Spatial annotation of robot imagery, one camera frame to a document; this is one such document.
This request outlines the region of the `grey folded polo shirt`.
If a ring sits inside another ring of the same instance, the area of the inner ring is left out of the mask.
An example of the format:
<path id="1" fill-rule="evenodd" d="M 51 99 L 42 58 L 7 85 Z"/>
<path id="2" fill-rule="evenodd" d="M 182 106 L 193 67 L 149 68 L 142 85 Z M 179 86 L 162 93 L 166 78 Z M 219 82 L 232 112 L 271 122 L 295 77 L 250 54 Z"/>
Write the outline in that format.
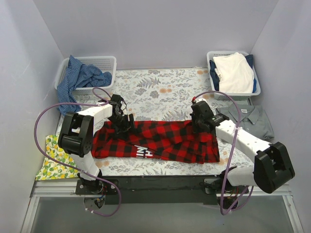
<path id="1" fill-rule="evenodd" d="M 241 105 L 240 110 L 240 127 L 253 136 L 261 140 L 270 140 L 275 137 L 270 120 L 261 105 Z M 234 104 L 228 107 L 218 107 L 216 113 L 221 113 L 234 123 L 238 121 L 238 111 Z"/>

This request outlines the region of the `floral print table mat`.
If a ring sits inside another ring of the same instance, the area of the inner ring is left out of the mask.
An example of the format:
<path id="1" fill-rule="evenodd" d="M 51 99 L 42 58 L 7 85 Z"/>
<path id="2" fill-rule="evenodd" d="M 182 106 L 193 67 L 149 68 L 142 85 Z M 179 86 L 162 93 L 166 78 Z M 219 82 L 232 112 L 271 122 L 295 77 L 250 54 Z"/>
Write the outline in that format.
<path id="1" fill-rule="evenodd" d="M 121 95 L 136 121 L 188 120 L 191 99 L 200 94 L 212 110 L 230 106 L 228 100 L 215 100 L 210 93 L 207 68 L 118 70 L 111 94 Z M 218 163 L 188 164 L 158 159 L 97 159 L 96 165 L 105 176 L 217 175 L 228 162 L 231 145 L 219 140 Z"/>

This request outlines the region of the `red black plaid shirt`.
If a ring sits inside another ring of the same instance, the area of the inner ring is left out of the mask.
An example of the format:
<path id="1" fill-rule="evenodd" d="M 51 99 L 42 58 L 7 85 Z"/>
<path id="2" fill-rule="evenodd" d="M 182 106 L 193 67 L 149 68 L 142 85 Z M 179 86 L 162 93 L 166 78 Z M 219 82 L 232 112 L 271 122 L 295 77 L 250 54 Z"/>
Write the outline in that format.
<path id="1" fill-rule="evenodd" d="M 147 158 L 182 163 L 217 163 L 220 160 L 216 136 L 193 130 L 186 121 L 136 121 L 135 131 L 117 133 L 107 121 L 93 138 L 94 158 Z"/>

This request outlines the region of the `lemon print cloth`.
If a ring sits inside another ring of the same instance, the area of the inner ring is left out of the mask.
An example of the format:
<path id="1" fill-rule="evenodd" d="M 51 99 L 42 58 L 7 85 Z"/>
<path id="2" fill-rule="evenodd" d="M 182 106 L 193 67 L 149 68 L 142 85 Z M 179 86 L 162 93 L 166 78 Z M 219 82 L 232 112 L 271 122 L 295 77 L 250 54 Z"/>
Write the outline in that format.
<path id="1" fill-rule="evenodd" d="M 46 154 L 59 162 L 69 164 L 71 166 L 76 166 L 74 160 L 68 154 L 66 154 L 62 148 L 58 146 L 57 142 L 57 134 L 46 136 Z M 44 181 L 54 179 L 77 178 L 78 172 L 79 171 L 71 167 L 61 165 L 45 157 L 42 168 L 37 172 L 35 180 Z"/>

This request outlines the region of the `black base beam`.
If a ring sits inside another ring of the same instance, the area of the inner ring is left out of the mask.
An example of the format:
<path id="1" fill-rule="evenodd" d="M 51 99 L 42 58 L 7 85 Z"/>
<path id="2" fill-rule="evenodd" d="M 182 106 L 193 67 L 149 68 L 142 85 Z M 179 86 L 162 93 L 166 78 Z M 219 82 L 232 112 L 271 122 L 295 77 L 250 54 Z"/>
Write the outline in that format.
<path id="1" fill-rule="evenodd" d="M 201 203 L 217 205 L 217 194 L 204 187 L 215 176 L 110 176 L 105 179 L 117 185 L 122 204 Z"/>

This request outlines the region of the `blue checked shirt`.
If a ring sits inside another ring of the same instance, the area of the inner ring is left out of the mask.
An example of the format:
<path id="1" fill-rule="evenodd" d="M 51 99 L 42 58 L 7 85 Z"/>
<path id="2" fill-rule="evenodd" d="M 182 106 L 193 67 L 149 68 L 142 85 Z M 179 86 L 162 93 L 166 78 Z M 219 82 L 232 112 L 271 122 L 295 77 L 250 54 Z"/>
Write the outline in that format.
<path id="1" fill-rule="evenodd" d="M 77 88 L 106 87 L 110 84 L 112 84 L 110 72 L 102 72 L 98 67 L 86 65 L 71 55 L 64 79 L 57 86 L 58 101 L 76 103 L 72 92 Z"/>

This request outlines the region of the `left white plastic basket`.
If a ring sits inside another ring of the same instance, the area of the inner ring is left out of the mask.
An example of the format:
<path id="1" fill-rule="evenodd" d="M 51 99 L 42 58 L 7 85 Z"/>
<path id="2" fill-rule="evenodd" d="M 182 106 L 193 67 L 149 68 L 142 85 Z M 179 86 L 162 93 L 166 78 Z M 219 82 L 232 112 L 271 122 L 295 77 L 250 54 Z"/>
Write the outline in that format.
<path id="1" fill-rule="evenodd" d="M 116 77 L 117 59 L 114 56 L 70 56 L 63 60 L 55 77 L 54 88 L 65 94 L 92 95 L 99 87 L 110 92 Z"/>

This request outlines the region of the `aluminium frame rail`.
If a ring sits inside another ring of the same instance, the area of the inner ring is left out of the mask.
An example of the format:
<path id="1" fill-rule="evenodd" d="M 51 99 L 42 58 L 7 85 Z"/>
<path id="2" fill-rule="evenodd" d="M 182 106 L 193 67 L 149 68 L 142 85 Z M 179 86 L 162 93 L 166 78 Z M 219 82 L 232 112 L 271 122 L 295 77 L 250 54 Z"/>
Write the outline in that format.
<path id="1" fill-rule="evenodd" d="M 22 233 L 29 233 L 32 229 L 37 207 L 41 197 L 76 197 L 74 191 L 76 180 L 72 181 L 39 181 L 35 182 L 28 204 L 25 219 L 22 225 Z M 293 194 L 288 184 L 283 185 L 270 196 L 282 196 L 283 201 L 295 233 L 302 233 L 303 228 L 297 214 Z"/>

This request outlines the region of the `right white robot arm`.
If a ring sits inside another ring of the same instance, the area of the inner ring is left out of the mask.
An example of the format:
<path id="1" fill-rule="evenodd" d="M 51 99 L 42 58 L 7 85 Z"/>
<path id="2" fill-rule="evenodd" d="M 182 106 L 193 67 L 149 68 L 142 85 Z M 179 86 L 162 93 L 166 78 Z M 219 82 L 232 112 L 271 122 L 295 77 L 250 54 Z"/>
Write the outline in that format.
<path id="1" fill-rule="evenodd" d="M 253 162 L 250 167 L 234 167 L 223 173 L 220 188 L 224 192 L 231 193 L 237 186 L 257 186 L 271 194 L 295 177 L 287 148 L 282 143 L 271 144 L 237 128 L 229 117 L 215 115 L 203 99 L 193 100 L 191 108 L 195 132 L 212 133 Z"/>

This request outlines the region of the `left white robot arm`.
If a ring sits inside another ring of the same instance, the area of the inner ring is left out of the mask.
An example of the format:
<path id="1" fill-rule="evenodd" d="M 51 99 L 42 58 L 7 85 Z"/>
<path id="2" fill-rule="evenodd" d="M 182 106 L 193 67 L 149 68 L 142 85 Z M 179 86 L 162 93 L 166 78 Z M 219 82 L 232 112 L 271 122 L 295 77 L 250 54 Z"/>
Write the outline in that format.
<path id="1" fill-rule="evenodd" d="M 122 139 L 126 139 L 128 133 L 135 129 L 134 117 L 121 109 L 123 104 L 124 99 L 114 94 L 110 100 L 102 100 L 93 107 L 65 114 L 58 146 L 69 154 L 76 166 L 82 170 L 78 177 L 83 187 L 92 194 L 101 194 L 104 189 L 104 182 L 97 178 L 102 177 L 102 172 L 91 155 L 93 136 L 97 132 L 96 125 L 108 119 L 112 123 L 115 136 Z"/>

